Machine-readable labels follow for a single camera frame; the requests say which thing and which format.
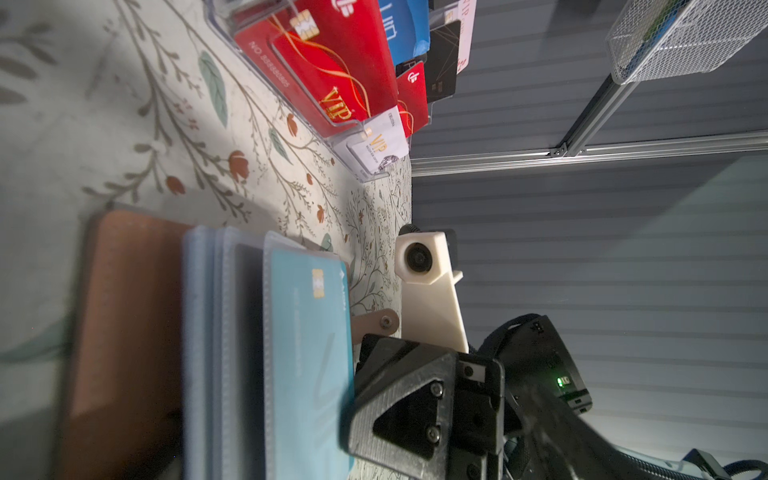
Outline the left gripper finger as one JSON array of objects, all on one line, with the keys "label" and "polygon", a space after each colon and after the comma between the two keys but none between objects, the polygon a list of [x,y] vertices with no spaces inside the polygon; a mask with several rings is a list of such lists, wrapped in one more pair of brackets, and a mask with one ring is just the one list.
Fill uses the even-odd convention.
[{"label": "left gripper finger", "polygon": [[511,394],[529,455],[527,479],[657,479],[619,452],[543,386]]}]

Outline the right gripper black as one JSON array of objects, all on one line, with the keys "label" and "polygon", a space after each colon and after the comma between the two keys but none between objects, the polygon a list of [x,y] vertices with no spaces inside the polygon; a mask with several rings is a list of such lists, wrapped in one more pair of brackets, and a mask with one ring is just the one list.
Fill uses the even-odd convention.
[{"label": "right gripper black", "polygon": [[363,337],[354,399],[344,411],[351,456],[412,479],[511,479],[520,432],[498,361]]}]

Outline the teal card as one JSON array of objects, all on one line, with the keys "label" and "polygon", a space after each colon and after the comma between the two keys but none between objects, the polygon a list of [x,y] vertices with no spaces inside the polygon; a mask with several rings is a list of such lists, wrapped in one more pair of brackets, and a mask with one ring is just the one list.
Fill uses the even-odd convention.
[{"label": "teal card", "polygon": [[264,274],[266,476],[345,479],[353,393],[346,266],[326,252],[270,247]]}]

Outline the pink leather card wallet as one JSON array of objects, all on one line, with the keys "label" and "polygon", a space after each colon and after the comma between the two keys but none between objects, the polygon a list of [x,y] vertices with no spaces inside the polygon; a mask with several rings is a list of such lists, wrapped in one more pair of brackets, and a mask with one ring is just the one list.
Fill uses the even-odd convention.
[{"label": "pink leather card wallet", "polygon": [[[54,475],[266,476],[264,274],[283,236],[128,210],[95,223]],[[350,312],[352,349],[390,309]]]}]

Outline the clear acrylic card display stand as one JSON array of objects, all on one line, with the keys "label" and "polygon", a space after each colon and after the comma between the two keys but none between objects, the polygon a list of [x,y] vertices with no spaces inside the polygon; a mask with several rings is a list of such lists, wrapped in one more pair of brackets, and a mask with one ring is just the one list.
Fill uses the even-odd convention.
[{"label": "clear acrylic card display stand", "polygon": [[474,1],[207,1],[211,26],[361,182],[410,153],[468,66]]}]

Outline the dark black card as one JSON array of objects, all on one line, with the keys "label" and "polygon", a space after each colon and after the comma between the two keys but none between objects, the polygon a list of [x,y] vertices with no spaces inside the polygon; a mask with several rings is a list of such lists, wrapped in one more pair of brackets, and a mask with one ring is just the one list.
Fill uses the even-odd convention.
[{"label": "dark black card", "polygon": [[459,20],[430,31],[430,50],[424,62],[428,103],[455,94],[460,33]]}]

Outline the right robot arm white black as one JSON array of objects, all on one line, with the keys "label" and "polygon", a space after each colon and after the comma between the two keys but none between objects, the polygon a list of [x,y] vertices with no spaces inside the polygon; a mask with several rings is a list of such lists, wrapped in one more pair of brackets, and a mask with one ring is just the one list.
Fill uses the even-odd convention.
[{"label": "right robot arm white black", "polygon": [[364,336],[341,446],[411,479],[502,479],[521,435],[521,388],[539,384],[576,413],[591,398],[550,319],[531,313],[477,350]]}]

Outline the white VIP diamond card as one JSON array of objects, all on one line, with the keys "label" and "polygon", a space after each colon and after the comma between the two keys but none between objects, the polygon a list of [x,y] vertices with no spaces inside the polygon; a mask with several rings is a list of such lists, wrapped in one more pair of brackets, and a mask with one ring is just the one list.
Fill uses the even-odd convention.
[{"label": "white VIP diamond card", "polygon": [[347,148],[368,175],[405,158],[409,145],[398,107],[366,120],[362,131],[350,137]]}]

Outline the blue VIP card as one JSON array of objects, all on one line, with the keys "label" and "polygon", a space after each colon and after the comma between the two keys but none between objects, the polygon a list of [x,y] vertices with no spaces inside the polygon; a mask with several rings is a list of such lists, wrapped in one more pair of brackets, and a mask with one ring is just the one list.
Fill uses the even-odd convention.
[{"label": "blue VIP card", "polygon": [[428,0],[379,0],[378,6],[395,66],[429,51]]}]

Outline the pink VIP card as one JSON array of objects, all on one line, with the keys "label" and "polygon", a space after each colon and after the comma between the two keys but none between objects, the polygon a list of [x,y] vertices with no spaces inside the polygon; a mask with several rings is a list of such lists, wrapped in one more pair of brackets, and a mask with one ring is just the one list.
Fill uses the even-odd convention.
[{"label": "pink VIP card", "polygon": [[458,18],[461,22],[457,61],[458,74],[463,72],[469,65],[476,9],[477,0],[458,1]]}]

